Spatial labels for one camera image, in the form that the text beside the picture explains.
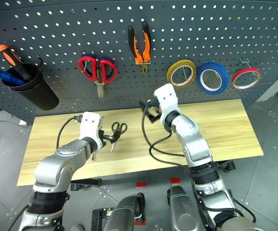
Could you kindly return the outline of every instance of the blue tape roll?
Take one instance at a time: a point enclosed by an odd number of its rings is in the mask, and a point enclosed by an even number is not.
[[[203,82],[203,74],[204,71],[206,70],[213,70],[219,74],[221,78],[221,84],[218,88],[213,89],[205,85],[205,83]],[[209,95],[218,95],[227,89],[229,85],[229,74],[227,73],[226,69],[222,65],[215,62],[209,62],[201,65],[198,68],[197,82],[204,93]]]

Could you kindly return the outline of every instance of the yellow tape roll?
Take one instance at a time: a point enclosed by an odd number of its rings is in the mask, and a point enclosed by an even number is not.
[[[189,77],[181,83],[175,83],[173,82],[172,78],[174,73],[176,72],[176,70],[180,69],[181,67],[188,67],[191,69],[191,74],[189,75]],[[197,68],[195,66],[195,64],[187,59],[183,59],[180,61],[177,61],[176,63],[172,64],[168,71],[167,71],[167,82],[171,83],[175,88],[183,88],[186,87],[188,84],[190,84],[192,81],[195,80],[197,75]]]

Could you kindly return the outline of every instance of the pliers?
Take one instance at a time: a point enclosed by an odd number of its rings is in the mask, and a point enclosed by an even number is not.
[[[145,48],[142,53],[142,56],[137,50],[135,31],[132,26],[128,27],[128,43],[129,43],[130,50],[135,57],[135,63],[140,65],[140,69],[144,74],[147,74],[148,64],[151,63],[151,57],[150,57],[151,35],[150,35],[148,23],[146,21],[142,23],[142,28],[143,28],[143,35],[145,39]]]

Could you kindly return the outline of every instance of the black-handled scissors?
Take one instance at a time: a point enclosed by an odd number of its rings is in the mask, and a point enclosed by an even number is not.
[[[120,138],[121,134],[123,134],[124,132],[126,132],[127,130],[127,124],[126,123],[122,123],[120,124],[119,122],[114,122],[111,125],[111,130],[114,133],[113,134],[113,138],[114,138],[114,142],[112,143],[112,147],[111,147],[111,153],[114,150],[114,147],[116,145],[117,140]]]
[[[126,124],[126,123],[120,124],[119,122],[114,122],[114,123],[111,125],[111,130],[112,130],[113,132],[119,131],[120,134],[123,134],[123,133],[127,130],[127,124]]]

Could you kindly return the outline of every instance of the tape roll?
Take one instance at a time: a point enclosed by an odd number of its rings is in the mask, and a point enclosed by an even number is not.
[[[180,69],[182,67],[190,68],[191,73],[185,81],[183,81],[181,83],[175,83],[173,81],[173,75],[178,69]],[[184,88],[188,84],[190,84],[192,81],[195,80],[196,74],[197,74],[197,68],[196,68],[195,64],[190,60],[183,59],[183,60],[177,61],[176,63],[172,64],[169,67],[169,69],[167,71],[167,82],[171,83],[175,88]]]
[[[249,73],[249,72],[252,72],[252,73],[256,73],[257,74],[257,78],[255,81],[253,81],[252,83],[250,84],[247,84],[247,85],[244,85],[244,86],[238,86],[235,84],[235,81],[242,75],[246,74],[246,73]],[[259,69],[257,68],[254,68],[254,67],[250,67],[250,68],[245,68],[245,69],[242,69],[240,70],[238,73],[236,73],[234,75],[234,77],[232,78],[232,85],[235,89],[239,89],[239,90],[243,90],[243,89],[248,89],[248,88],[251,88],[253,87],[255,84],[257,84],[261,79],[261,72]]]
[[[220,85],[217,88],[208,87],[203,81],[205,71],[214,71],[216,76],[220,78]],[[229,85],[229,75],[226,69],[215,62],[209,62],[201,65],[198,68],[197,82],[202,91],[209,95],[218,95],[224,92]]]

